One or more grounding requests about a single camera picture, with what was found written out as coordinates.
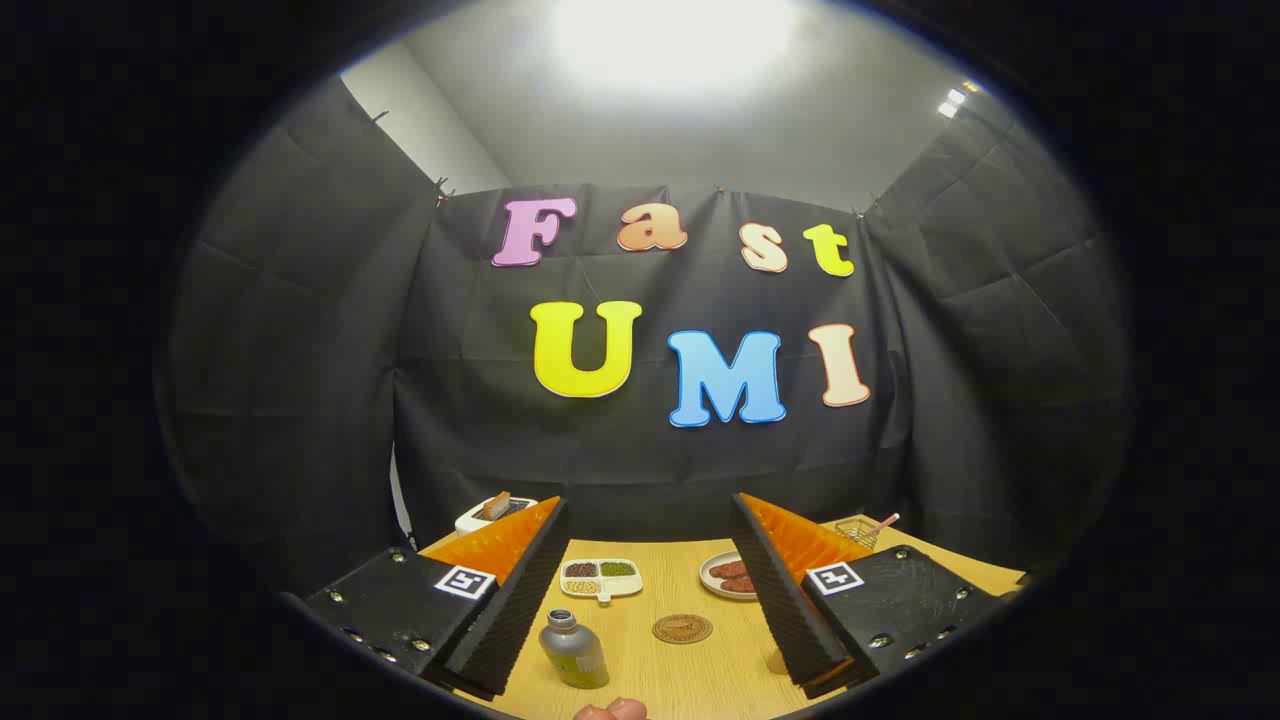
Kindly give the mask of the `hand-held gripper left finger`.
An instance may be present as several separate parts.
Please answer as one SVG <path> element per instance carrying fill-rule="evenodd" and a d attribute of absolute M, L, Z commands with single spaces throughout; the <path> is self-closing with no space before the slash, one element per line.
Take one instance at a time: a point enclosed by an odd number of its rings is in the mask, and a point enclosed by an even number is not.
<path fill-rule="evenodd" d="M 506 691 L 567 548 L 566 514 L 552 497 L 434 551 L 390 547 L 305 606 L 384 666 L 493 700 Z"/>

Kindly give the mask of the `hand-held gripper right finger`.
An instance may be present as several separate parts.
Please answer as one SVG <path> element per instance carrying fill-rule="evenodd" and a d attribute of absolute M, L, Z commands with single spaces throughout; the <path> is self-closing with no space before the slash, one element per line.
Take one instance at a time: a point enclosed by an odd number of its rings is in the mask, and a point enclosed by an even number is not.
<path fill-rule="evenodd" d="M 755 496 L 731 503 L 730 538 L 810 700 L 914 667 L 1006 603 L 909 544 L 870 552 Z"/>

